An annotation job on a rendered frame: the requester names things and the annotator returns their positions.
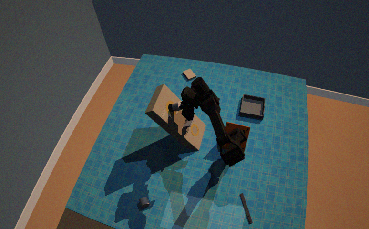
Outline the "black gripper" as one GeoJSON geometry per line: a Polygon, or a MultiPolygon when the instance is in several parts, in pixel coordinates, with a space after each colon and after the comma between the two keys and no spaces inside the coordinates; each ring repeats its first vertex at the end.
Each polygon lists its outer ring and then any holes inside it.
{"type": "MultiPolygon", "coordinates": [[[[197,92],[193,86],[191,86],[191,89],[193,89],[195,92],[197,92]]],[[[179,106],[180,109],[182,109],[182,116],[184,116],[188,121],[191,121],[193,120],[193,117],[194,117],[194,108],[195,109],[198,109],[199,107],[199,104],[198,104],[198,99],[197,97],[199,97],[200,95],[197,94],[195,97],[196,97],[196,100],[193,101],[192,103],[188,103],[188,102],[185,102],[185,101],[182,101],[181,102],[181,106],[179,106]]]]}

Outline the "beige cylinder with two slots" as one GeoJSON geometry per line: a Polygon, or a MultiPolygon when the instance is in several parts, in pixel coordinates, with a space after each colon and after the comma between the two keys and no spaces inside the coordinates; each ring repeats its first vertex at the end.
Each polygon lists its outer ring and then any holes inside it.
{"type": "Polygon", "coordinates": [[[179,106],[181,106],[182,104],[181,104],[181,101],[179,101],[179,102],[176,102],[176,103],[173,103],[172,104],[172,109],[174,110],[174,111],[180,111],[180,110],[182,110],[182,109],[180,109],[179,108],[179,106]]]}

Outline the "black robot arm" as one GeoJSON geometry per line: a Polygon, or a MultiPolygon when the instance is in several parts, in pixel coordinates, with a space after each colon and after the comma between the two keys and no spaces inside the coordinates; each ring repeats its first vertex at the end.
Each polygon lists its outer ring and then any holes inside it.
{"type": "Polygon", "coordinates": [[[240,146],[240,143],[247,140],[244,130],[239,130],[239,128],[233,129],[227,133],[226,128],[220,116],[220,106],[219,100],[216,94],[209,89],[206,82],[202,77],[198,77],[191,85],[197,91],[195,92],[190,87],[186,86],[181,93],[182,100],[188,102],[189,104],[196,100],[197,97],[198,104],[202,111],[205,112],[211,120],[216,135],[216,141],[220,146],[220,156],[224,160],[225,164],[232,166],[245,159],[245,153],[240,146]],[[222,146],[230,143],[229,150],[224,154],[222,152],[222,146]]]}

